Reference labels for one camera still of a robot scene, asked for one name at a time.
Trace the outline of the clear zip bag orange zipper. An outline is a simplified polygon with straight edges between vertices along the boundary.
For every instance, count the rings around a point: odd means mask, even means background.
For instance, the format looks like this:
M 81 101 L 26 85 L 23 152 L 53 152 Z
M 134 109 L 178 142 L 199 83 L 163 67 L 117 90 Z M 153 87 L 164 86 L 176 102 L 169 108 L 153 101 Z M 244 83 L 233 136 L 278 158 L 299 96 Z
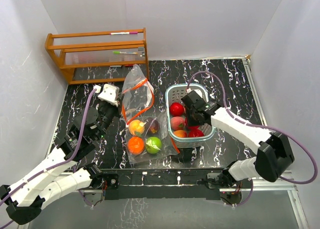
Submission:
M 178 155 L 169 135 L 167 112 L 134 118 L 125 128 L 125 148 L 131 165 Z

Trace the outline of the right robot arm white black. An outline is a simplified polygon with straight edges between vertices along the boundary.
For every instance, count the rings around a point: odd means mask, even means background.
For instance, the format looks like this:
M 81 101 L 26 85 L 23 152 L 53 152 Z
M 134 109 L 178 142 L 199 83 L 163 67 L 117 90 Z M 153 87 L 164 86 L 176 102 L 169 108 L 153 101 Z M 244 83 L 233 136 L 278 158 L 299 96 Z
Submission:
M 189 126 L 209 125 L 221 129 L 255 154 L 252 158 L 232 162 L 217 176 L 208 176 L 208 184 L 233 188 L 244 179 L 256 177 L 275 182 L 295 161 L 289 139 L 283 133 L 251 127 L 248 122 L 241 123 L 239 117 L 228 114 L 226 108 L 217 102 L 206 102 L 199 90 L 187 89 L 181 101 Z

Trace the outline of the orange persimmon toy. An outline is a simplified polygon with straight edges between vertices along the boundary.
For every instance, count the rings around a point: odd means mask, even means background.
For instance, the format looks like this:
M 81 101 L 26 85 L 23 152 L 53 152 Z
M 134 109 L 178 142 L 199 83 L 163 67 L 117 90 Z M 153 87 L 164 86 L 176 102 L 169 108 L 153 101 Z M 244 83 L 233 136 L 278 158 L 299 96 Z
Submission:
M 141 137 L 133 136 L 127 142 L 127 149 L 133 155 L 141 154 L 145 149 L 144 140 Z

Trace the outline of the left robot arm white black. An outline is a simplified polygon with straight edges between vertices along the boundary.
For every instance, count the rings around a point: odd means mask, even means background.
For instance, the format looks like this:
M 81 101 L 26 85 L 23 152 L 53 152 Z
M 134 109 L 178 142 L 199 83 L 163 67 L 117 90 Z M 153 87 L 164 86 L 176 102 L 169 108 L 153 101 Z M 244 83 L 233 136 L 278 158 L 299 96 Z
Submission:
M 38 166 L 16 183 L 0 187 L 0 203 L 6 204 L 9 218 L 24 225 L 34 220 L 49 204 L 69 193 L 88 187 L 99 188 L 105 179 L 94 163 L 62 179 L 58 176 L 93 151 L 94 142 L 105 137 L 114 117 L 119 116 L 118 107 L 106 101 L 97 108 L 83 109 L 65 137 Z

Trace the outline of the light blue plastic basket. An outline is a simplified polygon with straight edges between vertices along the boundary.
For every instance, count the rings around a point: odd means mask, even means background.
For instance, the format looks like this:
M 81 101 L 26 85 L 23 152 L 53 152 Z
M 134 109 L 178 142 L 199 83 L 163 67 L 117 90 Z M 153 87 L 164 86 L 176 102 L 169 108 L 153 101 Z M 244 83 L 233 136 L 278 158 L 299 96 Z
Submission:
M 202 137 L 178 137 L 174 135 L 174 131 L 171 128 L 171 118 L 173 117 L 170 114 L 169 108 L 172 103 L 181 103 L 181 99 L 187 94 L 187 84 L 174 84 L 171 85 L 165 92 L 165 106 L 166 106 L 166 118 L 167 118 L 167 127 L 168 135 L 171 137 L 171 140 L 174 142 L 175 146 L 178 149 L 184 148 L 197 148 L 202 146 L 205 142 L 210 140 L 215 132 L 216 128 L 208 124 L 201 125 L 199 129 L 204 133 Z

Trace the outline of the green apple toy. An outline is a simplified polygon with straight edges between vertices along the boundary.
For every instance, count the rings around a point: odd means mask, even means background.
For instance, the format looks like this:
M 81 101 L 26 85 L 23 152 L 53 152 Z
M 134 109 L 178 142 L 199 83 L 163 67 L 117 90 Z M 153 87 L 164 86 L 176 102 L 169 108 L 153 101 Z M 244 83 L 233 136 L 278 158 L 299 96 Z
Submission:
M 149 137 L 145 141 L 145 149 L 150 154 L 157 154 L 162 149 L 162 141 L 156 136 Z

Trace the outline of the yellow lemon toy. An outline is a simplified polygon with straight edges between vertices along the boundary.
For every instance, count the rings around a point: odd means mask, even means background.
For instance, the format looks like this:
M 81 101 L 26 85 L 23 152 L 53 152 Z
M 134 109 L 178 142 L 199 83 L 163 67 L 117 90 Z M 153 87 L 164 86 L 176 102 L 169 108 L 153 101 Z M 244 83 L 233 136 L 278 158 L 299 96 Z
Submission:
M 135 119 L 128 125 L 128 130 L 133 136 L 140 137 L 145 131 L 145 123 L 143 121 Z

